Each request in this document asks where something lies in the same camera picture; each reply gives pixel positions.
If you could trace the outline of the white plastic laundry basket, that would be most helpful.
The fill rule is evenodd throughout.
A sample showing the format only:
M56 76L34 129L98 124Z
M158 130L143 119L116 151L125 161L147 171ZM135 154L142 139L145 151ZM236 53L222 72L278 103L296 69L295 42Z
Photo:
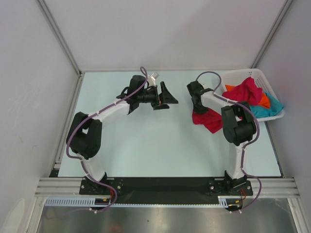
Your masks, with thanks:
M263 72L257 68L226 71L222 74L223 97L246 101L258 121L269 121L285 115Z

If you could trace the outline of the orange t-shirt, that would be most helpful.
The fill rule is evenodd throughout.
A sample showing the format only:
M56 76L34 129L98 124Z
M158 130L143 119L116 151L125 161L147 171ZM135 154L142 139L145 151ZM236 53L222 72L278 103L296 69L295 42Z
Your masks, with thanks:
M226 91L223 93L225 98L236 101L247 101L250 105L261 106L269 109L271 107L268 96L262 88L255 84L240 84L238 86L225 85Z

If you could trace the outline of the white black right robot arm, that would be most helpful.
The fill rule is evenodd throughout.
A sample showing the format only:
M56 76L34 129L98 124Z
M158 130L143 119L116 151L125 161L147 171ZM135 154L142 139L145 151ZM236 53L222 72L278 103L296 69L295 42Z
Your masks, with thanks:
M187 89L193 104L193 123L205 126L211 133L222 130L229 143L229 163L223 184L211 191L230 195L240 193L247 182L247 175L243 171L245 147L257 133L256 118L247 102L229 100L198 81L189 83Z

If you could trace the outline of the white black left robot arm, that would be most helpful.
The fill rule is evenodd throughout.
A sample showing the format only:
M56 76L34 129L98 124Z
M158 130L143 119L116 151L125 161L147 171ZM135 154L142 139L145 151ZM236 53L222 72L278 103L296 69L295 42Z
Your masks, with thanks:
M141 103L150 104L153 110L178 104L164 82L156 85L156 76L155 73L147 77L134 75L113 103L91 114L78 112L74 115L66 138L66 155L79 160L86 177L92 180L90 188L95 193L107 190L106 171L97 158L104 127L131 114Z

